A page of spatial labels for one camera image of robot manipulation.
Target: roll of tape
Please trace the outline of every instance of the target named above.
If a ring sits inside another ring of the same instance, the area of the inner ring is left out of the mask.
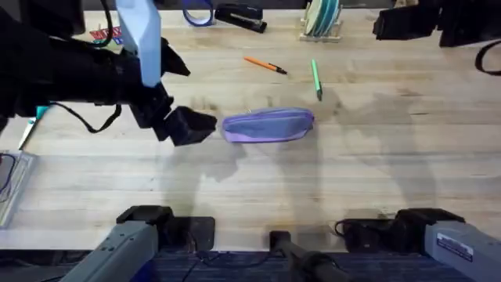
[[[191,3],[203,4],[209,9],[210,16],[205,18],[198,18],[192,16],[188,12],[188,5]],[[212,21],[214,20],[214,4],[212,4],[211,0],[182,0],[182,15],[188,21],[189,24],[194,27],[208,27],[212,25]]]

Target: black stapler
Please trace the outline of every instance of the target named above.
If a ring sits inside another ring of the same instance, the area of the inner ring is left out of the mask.
[[[219,4],[214,17],[251,31],[265,32],[266,22],[263,19],[263,9],[245,4]]]

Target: wooden table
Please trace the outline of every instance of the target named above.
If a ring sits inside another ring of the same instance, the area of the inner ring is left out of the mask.
[[[0,248],[93,249],[138,204],[214,216],[222,250],[266,248],[268,231],[277,229],[307,248],[339,249],[326,228],[333,221],[407,207],[444,208],[501,237],[501,80],[474,69],[479,45],[440,49],[438,34],[379,42],[371,33],[377,11],[364,9],[343,11],[341,43],[300,42],[301,14],[265,11],[269,28],[256,34],[225,23],[192,28],[181,12],[162,12],[163,36],[193,72],[163,81],[178,105],[219,117],[309,108],[316,123],[305,138],[232,145],[215,132],[200,145],[174,148],[139,129],[128,108],[97,135],[53,108],[27,146],[40,164],[10,228],[0,231]],[[87,21],[89,30],[106,26],[102,13]],[[486,60],[501,67],[499,58],[494,49]],[[94,126],[113,112],[71,106]],[[11,122],[3,149],[16,147],[25,122]]]

